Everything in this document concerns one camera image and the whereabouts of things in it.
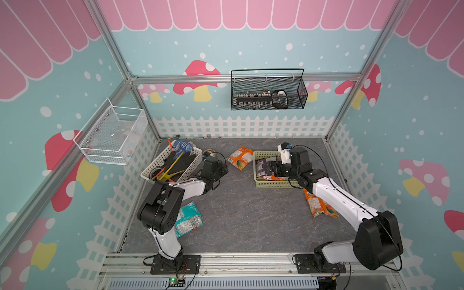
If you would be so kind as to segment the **white perforated plastic basket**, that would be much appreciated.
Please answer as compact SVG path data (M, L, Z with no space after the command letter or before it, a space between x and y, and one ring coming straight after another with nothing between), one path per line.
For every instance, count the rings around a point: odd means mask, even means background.
M170 143L170 145L168 145L163 151L161 151L161 153L153 160L153 162L150 165L148 165L147 168L145 168L145 170L143 170L143 172L141 173L141 177L151 184L154 184L154 182L158 181L157 176L162 172L165 162L171 152L175 151L173 151L172 144ZM182 175L175 175L171 180L166 182L183 182L188 180L193 175L194 171L201 163L202 151L197 147L193 147L193 150L190 154L197 155L194 162Z

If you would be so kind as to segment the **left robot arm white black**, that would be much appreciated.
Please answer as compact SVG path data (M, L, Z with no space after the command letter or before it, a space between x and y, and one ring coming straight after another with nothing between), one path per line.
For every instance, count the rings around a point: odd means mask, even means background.
M174 229L182 202L215 190L227 173L225 158L208 156L199 174L187 181L155 182L138 209L137 219L154 236L158 245L156 257L173 262L182 256Z

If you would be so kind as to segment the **light green perforated basket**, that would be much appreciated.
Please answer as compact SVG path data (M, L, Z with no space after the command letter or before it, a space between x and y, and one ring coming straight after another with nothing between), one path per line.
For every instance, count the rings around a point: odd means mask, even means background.
M293 187L296 187L300 189L300 186L298 185L298 182L295 180L281 180L281 181L274 181L274 180L265 180L262 178L257 177L257 171L258 171L258 161L265 159L265 158L280 158L280 153L278 151L254 151L253 153L254 161L253 161L253 179L255 182L255 186L257 188L265 188L265 189L277 189L277 188L285 188L285 189L291 189Z

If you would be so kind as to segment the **electronics in mesh basket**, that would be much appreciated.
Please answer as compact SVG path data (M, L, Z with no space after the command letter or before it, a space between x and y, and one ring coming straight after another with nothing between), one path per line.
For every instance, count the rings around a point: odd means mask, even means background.
M245 92L232 97L233 109L267 110L288 109L290 101L283 90Z

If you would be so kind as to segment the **aluminium front rail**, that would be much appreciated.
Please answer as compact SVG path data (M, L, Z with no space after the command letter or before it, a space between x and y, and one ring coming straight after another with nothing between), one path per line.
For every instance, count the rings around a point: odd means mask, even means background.
M197 278L298 277L293 253L203 253ZM110 254L99 277L150 277L148 254Z

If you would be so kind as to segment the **orange snack bag by wall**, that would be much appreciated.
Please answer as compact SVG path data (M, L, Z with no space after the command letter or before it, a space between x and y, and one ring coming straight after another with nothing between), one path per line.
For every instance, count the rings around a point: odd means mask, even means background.
M309 191L306 189L303 190L303 193L305 195L305 198L308 202L308 205L314 218L321 215L337 219L340 218L338 212L331 205L324 202L324 200L309 193Z

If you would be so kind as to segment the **green lit circuit board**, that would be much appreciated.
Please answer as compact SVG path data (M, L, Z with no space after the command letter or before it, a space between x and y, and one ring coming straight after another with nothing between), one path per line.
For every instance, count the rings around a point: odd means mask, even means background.
M180 278L170 278L169 281L168 281L168 285L167 285L167 288L183 288L186 284L186 280L185 279L180 279Z

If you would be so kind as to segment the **small purple berries candy bag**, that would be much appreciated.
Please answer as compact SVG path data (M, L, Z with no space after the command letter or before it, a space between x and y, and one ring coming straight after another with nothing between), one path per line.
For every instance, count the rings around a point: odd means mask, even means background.
M256 161L256 177L268 175L265 170L267 168L267 163L271 161L276 161L276 160L277 160L276 157L268 157L268 158L262 158L262 159L257 160Z

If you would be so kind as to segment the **clear packing tape roll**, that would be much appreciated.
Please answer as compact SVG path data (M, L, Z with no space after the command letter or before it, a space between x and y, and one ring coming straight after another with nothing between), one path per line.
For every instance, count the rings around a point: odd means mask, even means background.
M216 158L216 152L212 149L207 149L203 152L203 159L206 160L208 157Z

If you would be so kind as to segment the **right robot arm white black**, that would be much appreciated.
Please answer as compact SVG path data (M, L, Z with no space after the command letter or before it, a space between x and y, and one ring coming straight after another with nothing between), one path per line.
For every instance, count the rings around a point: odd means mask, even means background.
M327 202L354 228L354 240L327 242L314 250L317 268L340 263L360 263L369 270L385 267L404 252L398 220L390 211L380 212L341 188L325 171L310 161L312 149L282 143L279 161L265 166L268 175L294 180L310 196Z

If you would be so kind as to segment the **orange Fox's candy bag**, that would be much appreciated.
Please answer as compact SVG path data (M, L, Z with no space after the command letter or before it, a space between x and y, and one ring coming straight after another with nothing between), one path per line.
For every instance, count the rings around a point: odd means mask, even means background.
M287 177L276 177L274 175L268 176L268 175L263 175L263 176L258 176L256 180L258 181L286 181L288 178Z

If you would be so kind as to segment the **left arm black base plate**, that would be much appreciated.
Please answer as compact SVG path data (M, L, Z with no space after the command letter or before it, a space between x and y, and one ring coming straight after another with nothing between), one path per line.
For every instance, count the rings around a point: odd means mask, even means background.
M158 254L153 259L150 273L152 275L175 273L198 274L201 257L201 255L180 254L174 260L171 260Z

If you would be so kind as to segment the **teal candy bag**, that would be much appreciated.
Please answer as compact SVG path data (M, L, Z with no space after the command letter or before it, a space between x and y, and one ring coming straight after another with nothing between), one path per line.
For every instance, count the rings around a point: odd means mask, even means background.
M180 238L202 226L203 217L194 202L190 202L180 208L174 227L177 238Z

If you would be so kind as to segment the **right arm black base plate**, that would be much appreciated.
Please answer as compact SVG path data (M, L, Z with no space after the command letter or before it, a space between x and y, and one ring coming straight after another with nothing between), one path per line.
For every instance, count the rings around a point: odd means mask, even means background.
M318 254L294 254L292 262L297 267L299 274L332 274L346 273L346 267L342 263L329 263Z

